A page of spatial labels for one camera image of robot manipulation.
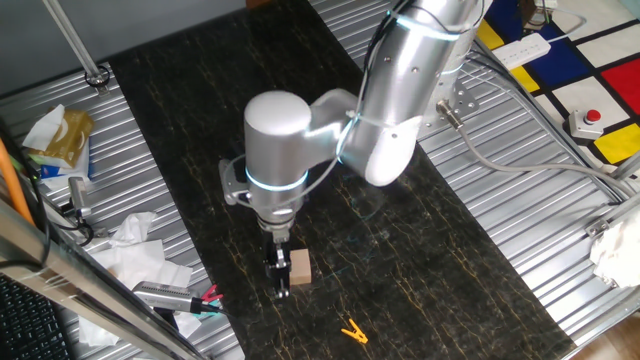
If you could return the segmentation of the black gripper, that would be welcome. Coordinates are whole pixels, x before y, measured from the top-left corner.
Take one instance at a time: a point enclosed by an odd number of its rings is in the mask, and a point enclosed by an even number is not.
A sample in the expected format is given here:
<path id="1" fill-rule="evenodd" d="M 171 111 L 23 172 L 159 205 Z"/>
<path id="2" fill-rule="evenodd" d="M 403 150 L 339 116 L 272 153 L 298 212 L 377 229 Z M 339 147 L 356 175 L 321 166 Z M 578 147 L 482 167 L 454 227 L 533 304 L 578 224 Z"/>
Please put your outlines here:
<path id="1" fill-rule="evenodd" d="M 291 247 L 288 241 L 268 236 L 264 243 L 267 277 L 278 299 L 290 296 Z"/>

